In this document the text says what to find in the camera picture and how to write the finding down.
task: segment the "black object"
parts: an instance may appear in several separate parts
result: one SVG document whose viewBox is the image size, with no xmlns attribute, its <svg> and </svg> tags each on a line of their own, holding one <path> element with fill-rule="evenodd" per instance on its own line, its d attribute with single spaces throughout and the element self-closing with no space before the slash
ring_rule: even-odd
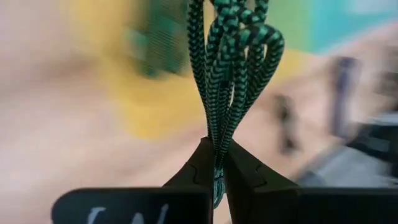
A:
<svg viewBox="0 0 398 224">
<path fill-rule="evenodd" d="M 283 154 L 289 154 L 295 151 L 295 149 L 298 149 L 293 135 L 295 124 L 295 119 L 293 116 L 293 102 L 289 97 L 283 95 L 275 96 L 275 100 L 277 102 L 276 112 L 282 128 L 281 152 Z"/>
<path fill-rule="evenodd" d="M 212 223 L 213 158 L 212 143 L 203 138 L 161 188 L 74 190 L 53 206 L 53 223 Z M 300 187 L 236 142 L 224 179 L 234 224 L 398 222 L 397 190 Z"/>
<path fill-rule="evenodd" d="M 389 162 L 390 175 L 398 178 L 398 124 L 363 124 L 358 136 L 347 146 Z"/>
</svg>

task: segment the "wooden floor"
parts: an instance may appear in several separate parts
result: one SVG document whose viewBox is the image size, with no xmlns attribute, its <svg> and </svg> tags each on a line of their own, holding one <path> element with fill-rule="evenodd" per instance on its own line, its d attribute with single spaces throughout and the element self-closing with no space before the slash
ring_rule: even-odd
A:
<svg viewBox="0 0 398 224">
<path fill-rule="evenodd" d="M 0 30 L 6 34 L 0 35 L 0 223 L 50 223 L 54 201 L 77 187 L 165 183 L 195 150 L 205 135 L 204 125 L 158 142 L 129 135 L 98 83 L 95 65 L 75 50 L 68 26 L 56 13 L 46 15 L 51 20 L 40 18 L 34 8 L 33 2 L 0 7 Z M 373 93 L 379 49 L 387 37 L 388 32 L 372 36 L 341 52 L 363 63 L 352 121 L 363 121 L 390 103 Z M 301 79 L 267 89 L 234 136 L 287 177 L 339 141 L 328 133 L 328 58 L 314 59 L 313 64 L 317 66 L 309 67 Z M 294 99 L 299 117 L 302 151 L 292 157 L 279 154 L 277 145 L 271 95 L 280 91 Z M 215 211 L 215 223 L 228 219 L 224 199 Z"/>
</svg>

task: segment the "green object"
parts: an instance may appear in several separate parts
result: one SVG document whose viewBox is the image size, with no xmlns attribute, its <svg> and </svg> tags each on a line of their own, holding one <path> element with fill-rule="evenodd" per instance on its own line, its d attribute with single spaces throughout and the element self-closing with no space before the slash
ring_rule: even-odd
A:
<svg viewBox="0 0 398 224">
<path fill-rule="evenodd" d="M 211 24 L 205 45 L 203 1 L 190 2 L 188 45 L 193 75 L 205 107 L 208 137 L 216 151 L 216 208 L 225 193 L 224 156 L 238 124 L 275 73 L 284 51 L 284 38 L 265 24 L 268 0 L 257 0 L 254 11 L 245 8 L 246 0 L 214 0 L 213 5 L 218 16 Z"/>
<path fill-rule="evenodd" d="M 148 77 L 157 77 L 159 70 L 178 73 L 187 55 L 187 0 L 151 0 L 147 4 L 145 23 L 129 33 L 132 44 L 140 48 L 132 56 Z"/>
<path fill-rule="evenodd" d="M 273 10 L 267 21 L 283 32 L 285 41 L 289 43 L 288 49 L 310 52 L 314 41 L 311 34 L 315 22 L 315 1 L 318 0 L 277 0 L 269 3 Z"/>
</svg>

